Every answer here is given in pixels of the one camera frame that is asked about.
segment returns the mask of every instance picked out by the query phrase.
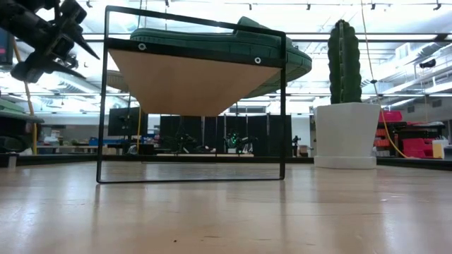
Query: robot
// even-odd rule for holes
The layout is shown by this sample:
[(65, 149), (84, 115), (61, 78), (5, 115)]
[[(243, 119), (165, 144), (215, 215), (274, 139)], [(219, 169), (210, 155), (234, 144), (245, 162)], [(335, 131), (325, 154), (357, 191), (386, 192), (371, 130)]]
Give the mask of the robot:
[[(36, 15), (41, 8), (53, 8), (54, 20), (45, 21)], [(78, 62), (69, 52), (77, 43), (99, 59), (82, 36), (80, 24), (86, 15), (76, 0), (64, 0), (61, 5), (60, 0), (0, 0), (0, 28), (35, 49), (13, 67), (11, 75), (28, 83), (36, 83), (43, 73), (54, 71), (84, 78), (72, 70)]]

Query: rectangular frame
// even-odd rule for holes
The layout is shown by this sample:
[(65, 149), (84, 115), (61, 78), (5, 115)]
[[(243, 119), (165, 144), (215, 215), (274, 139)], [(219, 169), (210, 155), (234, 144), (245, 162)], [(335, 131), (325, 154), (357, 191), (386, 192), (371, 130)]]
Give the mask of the rectangular frame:
[[(281, 38), (280, 45), (280, 58), (279, 59), (270, 59), (270, 58), (262, 58), (262, 61), (259, 63), (255, 62), (255, 57), (246, 56), (243, 54), (228, 54), (224, 52), (215, 52), (211, 50), (203, 50), (197, 49), (195, 50), (186, 50), (184, 47), (176, 47), (169, 45), (161, 45), (161, 44), (152, 44), (145, 42), (137, 42), (131, 40), (121, 40), (114, 39), (109, 37), (109, 15), (111, 12), (117, 13), (126, 13), (136, 16), (145, 16), (151, 18), (160, 18), (166, 20), (175, 20), (179, 22), (185, 23), (194, 23), (199, 25), (207, 25), (214, 26), (219, 28), (227, 28), (233, 30), (242, 30), (247, 32), (255, 32), (258, 34), (264, 35), (274, 35)], [(276, 31), (265, 28), (255, 28), (238, 24), (224, 23), (218, 22), (214, 20), (206, 20), (202, 18), (193, 18), (188, 16), (179, 16), (168, 13), (160, 13), (156, 11), (147, 11), (141, 9), (127, 8), (127, 7), (119, 7), (119, 6), (107, 6), (105, 8), (105, 33), (104, 33), (104, 51), (103, 51), (103, 60), (102, 60), (102, 88), (101, 88), (101, 99), (100, 99), (100, 121), (99, 121), (99, 143), (97, 149), (97, 170), (96, 170), (96, 181), (98, 183), (162, 183), (162, 182), (190, 182), (190, 181), (274, 181), (274, 180), (283, 180), (285, 178), (285, 137), (287, 135), (287, 125), (285, 122), (285, 88), (286, 88), (286, 62), (287, 62), (287, 53), (286, 53), (286, 33), (282, 31)], [(270, 66), (280, 68), (280, 89), (281, 89), (281, 106), (280, 106), (280, 117), (282, 124), (282, 139), (280, 141), (280, 157), (279, 157), (279, 177), (277, 178), (264, 178), (264, 179), (179, 179), (179, 180), (140, 180), (140, 181), (103, 181), (102, 180), (102, 160), (105, 157), (102, 154), (103, 141), (104, 141), (104, 119), (105, 119), (105, 97), (107, 96), (107, 62), (108, 62), (108, 49), (118, 49), (123, 51), (130, 52), (140, 52), (140, 53), (152, 53), (152, 54), (165, 54), (172, 56), (181, 56), (187, 58), (197, 58), (197, 59), (209, 59), (214, 61), (224, 61), (224, 62), (233, 62), (239, 64), (250, 64), (255, 66)], [(136, 157), (127, 157), (125, 160), (127, 161), (143, 161), (143, 158), (140, 156)], [(173, 157), (174, 162), (177, 162), (177, 157)], [(205, 160), (202, 157), (199, 157), (200, 163)]]

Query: white pot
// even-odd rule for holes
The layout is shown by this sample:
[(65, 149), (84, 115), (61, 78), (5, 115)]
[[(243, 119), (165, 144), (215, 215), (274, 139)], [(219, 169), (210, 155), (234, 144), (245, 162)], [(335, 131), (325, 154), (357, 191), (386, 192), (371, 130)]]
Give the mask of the white pot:
[(374, 169), (371, 156), (380, 106), (343, 103), (316, 109), (316, 167), (331, 169)]

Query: cactus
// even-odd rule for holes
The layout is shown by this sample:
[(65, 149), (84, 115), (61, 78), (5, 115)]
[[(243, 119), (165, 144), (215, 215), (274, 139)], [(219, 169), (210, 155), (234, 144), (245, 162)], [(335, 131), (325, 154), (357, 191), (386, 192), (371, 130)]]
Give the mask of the cactus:
[(361, 102), (358, 44), (355, 29), (339, 20), (328, 40), (331, 104)]

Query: green fabric cover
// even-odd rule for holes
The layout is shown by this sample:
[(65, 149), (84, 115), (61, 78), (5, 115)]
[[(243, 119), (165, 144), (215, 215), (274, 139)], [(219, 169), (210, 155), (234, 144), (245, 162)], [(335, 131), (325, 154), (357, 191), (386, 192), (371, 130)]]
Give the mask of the green fabric cover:
[[(241, 17), (239, 25), (267, 28), (247, 17)], [(178, 47), (217, 50), (235, 54), (248, 54), (259, 57), (279, 58), (280, 38), (253, 32), (234, 30), (232, 34), (189, 33), (139, 28), (130, 40), (166, 44)], [(305, 53), (292, 46), (287, 38), (287, 82), (296, 80), (311, 70), (312, 60)], [(274, 75), (264, 84), (252, 91), (246, 98), (257, 97), (280, 89), (280, 74)]]

